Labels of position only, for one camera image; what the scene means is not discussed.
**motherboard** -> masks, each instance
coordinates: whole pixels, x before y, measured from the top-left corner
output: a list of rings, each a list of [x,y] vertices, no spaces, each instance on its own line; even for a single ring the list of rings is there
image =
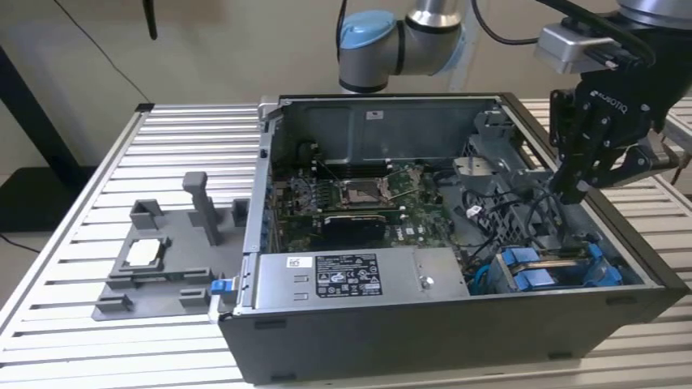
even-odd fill
[[[454,246],[454,223],[428,170],[413,162],[357,172],[324,163],[298,169],[274,182],[276,248],[304,252]],[[362,177],[378,172],[384,175]]]

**gripper logo text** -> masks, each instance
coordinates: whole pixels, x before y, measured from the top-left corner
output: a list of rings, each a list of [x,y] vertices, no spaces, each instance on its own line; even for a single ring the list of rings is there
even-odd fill
[[[610,104],[614,107],[614,109],[617,109],[620,112],[622,112],[622,114],[626,114],[626,111],[629,110],[629,108],[618,100],[613,99],[610,96],[605,96],[598,91],[593,91],[592,96],[598,96],[601,99],[604,99],[604,101],[608,104]]]

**barcode sticker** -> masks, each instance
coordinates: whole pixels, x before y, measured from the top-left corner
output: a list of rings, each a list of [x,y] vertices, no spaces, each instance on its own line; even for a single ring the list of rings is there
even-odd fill
[[[312,267],[312,257],[288,257],[285,259],[285,267]]]

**metal workbench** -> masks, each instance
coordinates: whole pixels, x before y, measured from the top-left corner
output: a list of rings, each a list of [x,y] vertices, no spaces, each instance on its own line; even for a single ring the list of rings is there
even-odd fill
[[[545,125],[546,102],[524,104]],[[692,102],[680,107],[681,117],[692,119]],[[133,116],[0,313],[0,388],[249,387],[205,315],[96,322],[90,314],[129,230],[136,199],[156,198],[168,209],[192,208],[180,189],[189,170],[209,174],[216,204],[249,196],[256,122],[256,105],[156,105],[149,113]],[[692,287],[692,204],[658,177],[605,194]],[[329,384],[332,388],[688,387],[692,296],[653,323],[621,328],[581,361]]]

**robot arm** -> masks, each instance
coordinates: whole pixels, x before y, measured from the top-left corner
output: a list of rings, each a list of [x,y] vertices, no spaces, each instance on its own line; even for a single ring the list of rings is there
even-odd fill
[[[340,32],[340,86],[374,93],[390,75],[434,75],[462,48],[458,0],[417,0],[404,20],[390,12],[349,15]]]
[[[550,94],[560,168],[549,185],[562,203],[578,203],[592,187],[677,167],[658,134],[692,85],[692,2],[618,0],[617,11],[594,15],[566,0],[536,1],[568,15],[544,28],[536,57],[558,73],[581,76],[574,90]],[[464,44],[457,6],[418,0],[404,21],[390,14],[349,16],[340,34],[341,87],[377,92],[390,75],[433,75],[453,65]]]
[[[648,50],[634,53],[572,18],[540,34],[536,56],[581,77],[574,90],[550,94],[550,143],[561,162],[550,188],[562,203],[578,203],[590,187],[625,185],[678,165],[660,133],[692,85],[692,3],[618,3],[604,19]]]

